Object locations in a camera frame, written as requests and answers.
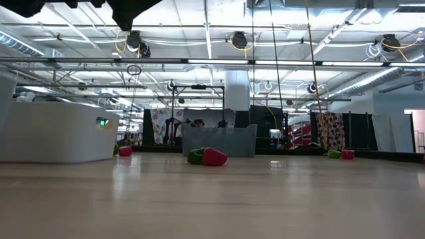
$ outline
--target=hanging cable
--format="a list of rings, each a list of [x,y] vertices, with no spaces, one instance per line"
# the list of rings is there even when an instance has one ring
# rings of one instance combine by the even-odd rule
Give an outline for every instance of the hanging cable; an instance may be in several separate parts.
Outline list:
[[[124,52],[126,51],[126,46],[127,46],[127,37],[128,37],[128,36],[126,36],[126,40],[124,41],[124,47],[122,48],[122,50],[118,48],[118,42],[115,42],[115,48],[117,49],[117,51],[118,51],[119,53],[124,53]]]
[[[254,5],[255,0],[252,0],[252,9],[251,9],[251,19],[252,19],[252,46],[255,46],[255,36],[254,36]],[[252,59],[255,60],[255,47],[252,49]],[[255,64],[252,65],[252,97],[253,97],[253,105],[255,106]]]
[[[273,12],[272,12],[272,2],[271,1],[268,1],[268,4],[269,4],[269,7],[270,7],[270,16],[272,18],[274,57],[276,59],[276,73],[278,74],[278,88],[279,88],[280,112],[281,112],[281,114],[283,114],[284,113],[284,103],[282,102],[282,91],[280,90],[280,77],[279,77],[279,65],[278,65],[278,49],[276,48],[276,35],[274,33],[274,21],[273,21]]]
[[[400,52],[400,54],[403,56],[403,58],[408,62],[409,61],[409,59],[407,59],[407,57],[403,54],[403,52],[399,49],[398,50],[399,52]]]
[[[319,106],[319,113],[320,113],[320,128],[321,128],[321,134],[323,136],[323,147],[327,149],[327,134],[325,129],[325,122],[323,119],[323,114],[321,112],[321,106],[319,101],[319,90],[317,87],[317,76],[316,76],[316,67],[315,67],[315,61],[314,61],[314,52],[313,52],[313,38],[311,36],[311,25],[309,20],[309,13],[308,13],[308,0],[305,0],[305,12],[307,13],[307,29],[308,29],[308,35],[310,39],[310,52],[311,52],[311,65],[313,66],[313,75],[314,75],[314,86],[316,87],[316,99],[317,99],[317,105]]]

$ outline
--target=yellow cable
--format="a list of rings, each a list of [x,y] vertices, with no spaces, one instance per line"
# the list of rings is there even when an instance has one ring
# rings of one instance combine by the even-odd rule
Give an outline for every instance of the yellow cable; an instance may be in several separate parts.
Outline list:
[[[386,46],[386,47],[388,47],[388,48],[391,48],[391,49],[406,49],[406,48],[409,48],[409,47],[411,47],[411,46],[416,45],[416,43],[419,41],[418,39],[416,39],[416,41],[415,41],[414,43],[412,43],[412,44],[410,44],[410,45],[407,45],[407,46],[390,46],[390,45],[388,45],[388,44],[385,44],[385,43],[384,43],[384,40],[385,40],[385,39],[382,39],[382,40],[381,40],[381,44],[383,44],[384,46]]]
[[[273,116],[273,119],[274,119],[274,126],[276,127],[276,129],[278,129],[278,121],[276,120],[276,116],[273,114],[273,111],[268,106],[265,106],[265,107],[267,108],[268,111],[270,111],[270,113],[272,113],[272,116]]]
[[[327,149],[327,134],[325,130],[325,122],[323,119],[323,114],[321,113],[321,106],[319,101],[319,88],[317,87],[317,76],[316,76],[316,67],[314,64],[314,52],[313,52],[313,42],[311,37],[311,25],[309,20],[309,13],[308,13],[308,0],[305,0],[305,12],[307,13],[307,28],[308,28],[308,35],[310,39],[310,52],[311,52],[311,62],[313,65],[313,75],[314,75],[314,85],[316,87],[316,99],[317,104],[319,105],[319,113],[320,113],[320,128],[321,128],[321,134],[323,136],[323,147]]]
[[[127,37],[128,37],[128,35],[126,35],[126,40],[124,41],[124,48],[121,50],[121,49],[119,49],[118,48],[118,45],[117,45],[117,43],[118,42],[115,42],[115,48],[117,49],[117,51],[118,52],[120,52],[120,53],[124,53],[125,51],[126,51],[126,47],[127,47]]]
[[[400,54],[403,56],[403,58],[408,62],[409,60],[407,59],[407,57],[403,54],[403,52],[399,49],[398,50],[400,52]]]

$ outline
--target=patterned curtain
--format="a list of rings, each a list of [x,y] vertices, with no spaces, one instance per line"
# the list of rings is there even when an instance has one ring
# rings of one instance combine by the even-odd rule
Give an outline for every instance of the patterned curtain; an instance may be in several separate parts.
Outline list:
[[[344,123],[343,123],[343,114],[336,114],[331,112],[325,112],[323,114],[323,124],[325,128],[327,149],[336,149],[342,150],[345,148],[345,133],[344,133]],[[317,121],[317,134],[318,140],[322,146],[323,145],[323,136],[321,128],[321,115],[319,113],[315,114]]]

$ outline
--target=cable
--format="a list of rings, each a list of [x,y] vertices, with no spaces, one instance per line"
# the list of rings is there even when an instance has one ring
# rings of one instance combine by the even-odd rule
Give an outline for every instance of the cable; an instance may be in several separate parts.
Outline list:
[[[268,5],[269,5],[269,8],[270,8],[270,16],[273,19],[272,2],[271,1],[268,1]],[[279,76],[279,65],[278,65],[278,49],[276,47],[276,35],[274,33],[274,23],[273,23],[273,21],[272,21],[272,32],[273,32],[273,43],[274,43],[274,57],[276,59],[276,73],[278,74],[278,88],[279,88],[280,111],[283,113],[284,112],[284,103],[282,102],[282,91],[280,89],[280,76]]]
[[[403,58],[408,62],[409,60],[407,59],[407,57],[403,54],[403,52],[399,49],[398,50],[400,52],[400,54],[403,56]]]
[[[314,64],[314,52],[313,52],[313,44],[312,44],[312,37],[311,37],[311,25],[310,25],[310,20],[309,20],[309,13],[308,13],[308,0],[305,0],[305,12],[307,13],[307,29],[308,29],[308,35],[309,35],[309,40],[310,40],[311,62],[312,62],[312,65],[313,65],[314,86],[316,87],[316,99],[317,99],[317,104],[319,106],[319,113],[320,113],[320,127],[321,127],[322,136],[323,136],[323,146],[324,146],[325,149],[327,149],[327,134],[326,134],[326,130],[325,130],[325,122],[324,122],[324,119],[323,119],[323,114],[321,113],[321,106],[320,106],[320,101],[319,101],[319,88],[317,87],[316,67],[315,67],[315,64]]]
[[[117,49],[117,51],[118,51],[118,52],[120,52],[120,53],[124,53],[124,52],[126,51],[126,46],[127,46],[127,37],[128,37],[128,35],[126,35],[126,40],[124,41],[124,47],[123,47],[123,49],[122,49],[122,50],[118,48],[117,42],[115,42],[115,48]]]
[[[261,106],[265,106],[266,108],[267,108],[267,110],[268,111],[270,111],[270,113],[272,114],[272,116],[273,116],[273,119],[274,119],[274,127],[276,128],[276,129],[279,129],[278,128],[278,121],[276,120],[276,116],[274,115],[274,113],[273,113],[273,111],[268,107],[268,106],[266,106],[266,105],[264,105],[264,104],[262,104],[262,103],[260,103],[260,102],[257,102],[259,105],[261,105]]]
[[[385,44],[385,43],[384,43],[384,40],[385,40],[385,39],[382,39],[382,40],[381,40],[381,44],[382,44],[382,45],[384,45],[384,46],[386,46],[386,47],[388,47],[388,48],[391,48],[391,49],[406,49],[406,48],[409,48],[409,47],[411,47],[411,46],[416,45],[416,43],[419,41],[419,39],[416,39],[416,41],[415,41],[414,43],[409,44],[409,45],[407,45],[407,46],[390,46],[390,45],[388,45],[388,44]]]

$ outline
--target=black curtain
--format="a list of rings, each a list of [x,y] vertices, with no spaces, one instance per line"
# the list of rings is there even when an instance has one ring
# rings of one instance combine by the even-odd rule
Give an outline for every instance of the black curtain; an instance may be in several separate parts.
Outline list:
[[[153,146],[155,140],[153,138],[153,126],[151,118],[151,110],[145,109],[143,112],[143,146]]]
[[[343,122],[347,148],[378,150],[371,114],[351,114],[351,131],[350,114],[343,114]]]
[[[249,111],[236,111],[236,118],[234,119],[235,128],[246,128],[250,124]]]
[[[276,117],[278,129],[282,129],[284,114],[280,108],[269,107]],[[257,137],[270,137],[270,130],[275,129],[273,114],[266,106],[251,106],[249,111],[250,123],[258,125]]]

